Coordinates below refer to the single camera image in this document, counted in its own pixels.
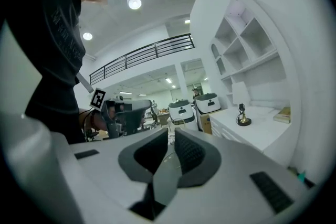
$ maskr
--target recessed light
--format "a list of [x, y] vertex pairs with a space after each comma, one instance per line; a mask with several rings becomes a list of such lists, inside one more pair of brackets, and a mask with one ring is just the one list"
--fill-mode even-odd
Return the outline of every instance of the recessed light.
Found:
[[129, 0], [128, 6], [131, 9], [138, 9], [141, 7], [141, 0]]
[[83, 34], [83, 39], [85, 39], [85, 40], [91, 40], [92, 39], [92, 34], [91, 33], [84, 33]]

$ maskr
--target white robot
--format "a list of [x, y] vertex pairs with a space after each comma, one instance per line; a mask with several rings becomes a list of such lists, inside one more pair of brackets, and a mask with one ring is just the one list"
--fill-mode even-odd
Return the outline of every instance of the white robot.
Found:
[[220, 110], [221, 104], [219, 103], [216, 93], [203, 94], [196, 97], [195, 100], [198, 127], [203, 131], [201, 115]]
[[196, 118], [188, 100], [170, 103], [168, 109], [172, 121], [183, 120], [187, 129], [198, 131]]

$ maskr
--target stack of books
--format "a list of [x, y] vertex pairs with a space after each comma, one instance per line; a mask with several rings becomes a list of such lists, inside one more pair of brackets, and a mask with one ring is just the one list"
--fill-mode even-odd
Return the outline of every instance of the stack of books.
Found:
[[273, 117], [273, 120], [290, 123], [290, 108], [283, 108], [278, 114]]

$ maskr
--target fluorescent light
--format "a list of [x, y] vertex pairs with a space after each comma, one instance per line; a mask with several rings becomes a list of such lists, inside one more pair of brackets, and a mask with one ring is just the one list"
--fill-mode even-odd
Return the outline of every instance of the fluorescent light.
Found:
[[128, 6], [131, 9], [138, 9], [141, 7], [141, 0], [129, 0]]
[[92, 34], [91, 33], [84, 33], [83, 34], [83, 39], [85, 39], [85, 40], [91, 40], [92, 39]]

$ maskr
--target balcony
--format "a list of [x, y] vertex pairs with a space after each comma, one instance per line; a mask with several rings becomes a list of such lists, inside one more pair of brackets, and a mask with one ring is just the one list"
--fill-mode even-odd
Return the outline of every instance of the balcony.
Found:
[[160, 40], [131, 51], [99, 68], [90, 74], [90, 84], [96, 84], [116, 73], [152, 59], [193, 48], [195, 46], [190, 33]]

